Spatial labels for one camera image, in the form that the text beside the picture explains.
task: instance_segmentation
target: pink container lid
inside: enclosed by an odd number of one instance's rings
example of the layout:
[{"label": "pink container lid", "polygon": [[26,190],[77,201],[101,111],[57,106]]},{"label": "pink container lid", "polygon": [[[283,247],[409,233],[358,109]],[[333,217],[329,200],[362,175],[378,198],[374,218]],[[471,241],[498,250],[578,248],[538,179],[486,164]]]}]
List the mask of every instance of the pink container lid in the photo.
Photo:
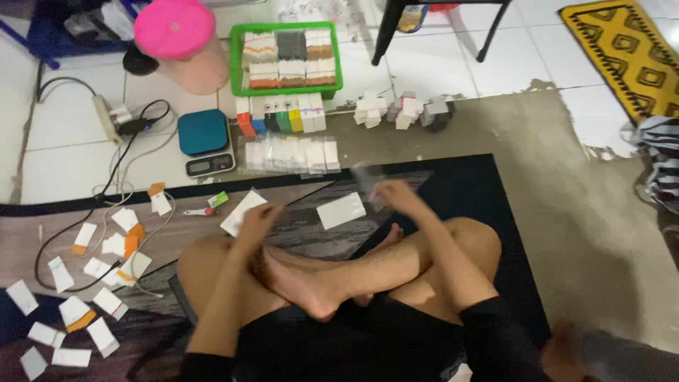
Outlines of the pink container lid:
[{"label": "pink container lid", "polygon": [[134,40],[151,57],[181,60],[215,34],[215,17],[198,0],[157,0],[134,22]]}]

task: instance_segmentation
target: green box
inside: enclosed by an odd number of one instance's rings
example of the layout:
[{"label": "green box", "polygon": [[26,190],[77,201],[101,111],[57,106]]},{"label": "green box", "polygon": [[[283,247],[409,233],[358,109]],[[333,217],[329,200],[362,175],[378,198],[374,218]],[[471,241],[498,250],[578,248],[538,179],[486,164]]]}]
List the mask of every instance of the green box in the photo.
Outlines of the green box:
[{"label": "green box", "polygon": [[[335,56],[334,85],[265,90],[241,89],[243,83],[243,68],[241,67],[241,59],[243,55],[242,36],[245,34],[245,32],[262,33],[306,28],[330,28],[330,37],[333,44],[333,55]],[[278,24],[239,24],[234,25],[234,27],[231,28],[229,37],[231,38],[231,92],[233,92],[236,97],[262,97],[278,94],[320,93],[322,99],[332,99],[335,96],[335,92],[341,89],[344,85],[344,81],[342,79],[342,67],[339,62],[340,49],[337,47],[337,33],[335,32],[335,24],[331,21],[289,22]]]}]

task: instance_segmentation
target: foot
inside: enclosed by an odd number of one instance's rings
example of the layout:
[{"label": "foot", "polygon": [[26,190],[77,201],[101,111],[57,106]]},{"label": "foot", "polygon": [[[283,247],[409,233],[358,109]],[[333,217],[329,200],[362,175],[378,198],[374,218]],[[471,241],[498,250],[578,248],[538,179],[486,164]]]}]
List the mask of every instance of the foot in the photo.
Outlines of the foot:
[{"label": "foot", "polygon": [[[379,251],[380,249],[387,248],[390,245],[394,245],[401,241],[403,239],[403,228],[399,227],[398,224],[394,223],[391,225],[391,231],[389,231],[389,234],[386,235],[386,238],[380,243],[373,248],[373,251]],[[370,305],[370,302],[373,300],[375,297],[374,294],[364,294],[362,296],[356,296],[353,298],[354,302],[356,305],[360,307],[367,307]]]},{"label": "foot", "polygon": [[302,308],[320,322],[328,322],[335,315],[343,299],[334,289],[315,276],[316,270],[300,268],[281,262],[282,249],[264,247],[258,278],[271,291]]}]

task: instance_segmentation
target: black cable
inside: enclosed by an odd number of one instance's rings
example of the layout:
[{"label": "black cable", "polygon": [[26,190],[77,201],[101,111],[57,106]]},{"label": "black cable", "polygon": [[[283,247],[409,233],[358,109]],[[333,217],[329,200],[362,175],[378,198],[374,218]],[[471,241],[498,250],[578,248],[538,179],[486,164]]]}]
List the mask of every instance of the black cable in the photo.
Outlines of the black cable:
[{"label": "black cable", "polygon": [[40,98],[42,98],[42,94],[43,94],[43,92],[45,91],[45,89],[46,89],[52,82],[60,81],[60,80],[71,80],[71,81],[77,82],[78,84],[82,84],[82,85],[86,86],[87,89],[90,90],[90,92],[92,92],[92,96],[93,96],[93,97],[96,96],[96,92],[94,91],[94,89],[92,89],[92,87],[91,87],[90,85],[88,85],[87,82],[85,82],[85,81],[83,81],[83,80],[81,80],[81,79],[79,79],[79,78],[75,78],[75,77],[55,77],[55,78],[52,78],[51,80],[47,81],[46,83],[44,83],[43,86],[40,86],[40,89],[38,90],[38,94],[37,94],[37,102],[38,102],[38,103],[42,103],[42,100],[41,100]]},{"label": "black cable", "polygon": [[150,104],[146,105],[146,106],[141,110],[141,114],[139,114],[139,119],[144,118],[144,113],[149,109],[149,107],[151,107],[151,106],[153,106],[153,105],[155,105],[156,103],[159,103],[159,102],[165,102],[165,105],[167,105],[168,108],[165,110],[165,112],[163,113],[162,116],[160,116],[160,117],[158,117],[158,118],[152,118],[152,119],[149,120],[149,122],[151,122],[151,123],[156,123],[156,122],[158,122],[159,120],[161,120],[164,116],[167,116],[168,113],[170,112],[170,103],[169,103],[168,101],[165,101],[164,99],[156,99],[155,101],[153,101],[153,102],[151,102]]},{"label": "black cable", "polygon": [[[109,178],[109,181],[106,183],[106,186],[104,187],[104,189],[101,190],[100,193],[98,193],[97,195],[94,196],[94,198],[93,198],[93,200],[92,200],[92,208],[90,208],[90,211],[87,213],[87,215],[86,215],[84,218],[78,220],[77,222],[71,224],[70,226],[68,226],[68,227],[66,227],[66,228],[64,228],[64,229],[62,229],[62,230],[59,231],[59,232],[57,232],[55,235],[53,235],[52,237],[50,237],[49,239],[47,239],[47,241],[45,241],[45,243],[43,243],[43,245],[40,247],[40,250],[38,251],[38,254],[37,254],[37,256],[35,257],[35,263],[34,263],[34,265],[33,265],[33,274],[34,274],[34,276],[35,276],[35,281],[37,281],[38,284],[40,284],[41,287],[46,288],[46,289],[49,289],[49,290],[56,290],[56,288],[55,288],[54,286],[49,285],[49,284],[46,284],[46,283],[44,283],[42,280],[40,280],[40,274],[39,274],[39,272],[38,272],[38,266],[39,266],[39,263],[40,263],[40,257],[42,256],[42,253],[43,253],[43,251],[45,250],[45,247],[47,247],[47,245],[48,245],[52,240],[54,240],[54,239],[56,239],[57,237],[59,237],[62,233],[64,233],[64,232],[70,230],[71,228],[75,227],[75,226],[78,225],[78,224],[81,224],[82,222],[84,222],[84,221],[86,221],[87,219],[89,219],[90,216],[92,216],[92,213],[94,213],[94,210],[96,209],[96,206],[97,206],[100,202],[102,202],[102,201],[104,200],[104,198],[105,198],[105,192],[106,192],[106,190],[109,188],[109,186],[111,185],[111,182],[113,181],[113,176],[115,175],[116,171],[118,170],[118,167],[120,166],[120,162],[123,161],[123,158],[125,157],[125,155],[126,155],[126,154],[128,153],[128,151],[130,150],[130,147],[132,146],[132,142],[134,141],[134,138],[136,138],[136,134],[132,136],[132,139],[130,139],[130,143],[128,143],[127,148],[125,149],[125,151],[123,152],[123,154],[122,154],[122,155],[120,156],[120,158],[118,159],[118,162],[115,164],[115,167],[113,168],[113,172],[111,173],[111,177]],[[120,264],[121,264],[120,260],[116,260],[116,261],[113,263],[113,265],[111,265],[111,268],[109,268],[109,270],[106,271],[103,275],[101,275],[101,277],[99,277],[97,280],[94,280],[94,282],[92,282],[92,283],[90,283],[90,284],[88,284],[88,285],[86,285],[86,286],[84,286],[84,287],[82,287],[82,288],[69,288],[69,289],[64,290],[63,292],[80,292],[80,291],[82,291],[82,290],[88,289],[88,288],[92,287],[94,284],[96,284],[96,283],[98,283],[99,281],[101,281],[104,277],[106,277],[106,275],[108,275],[113,269],[115,269],[115,268],[116,268],[117,266],[119,266]]]}]

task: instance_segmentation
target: patterned doormat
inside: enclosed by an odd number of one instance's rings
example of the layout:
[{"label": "patterned doormat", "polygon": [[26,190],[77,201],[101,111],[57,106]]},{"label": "patterned doormat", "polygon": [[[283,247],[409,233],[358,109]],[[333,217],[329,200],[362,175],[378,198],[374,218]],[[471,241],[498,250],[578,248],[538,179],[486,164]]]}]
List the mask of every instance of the patterned doormat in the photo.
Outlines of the patterned doormat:
[{"label": "patterned doormat", "polygon": [[679,56],[636,2],[569,5],[560,13],[633,122],[679,116]]}]

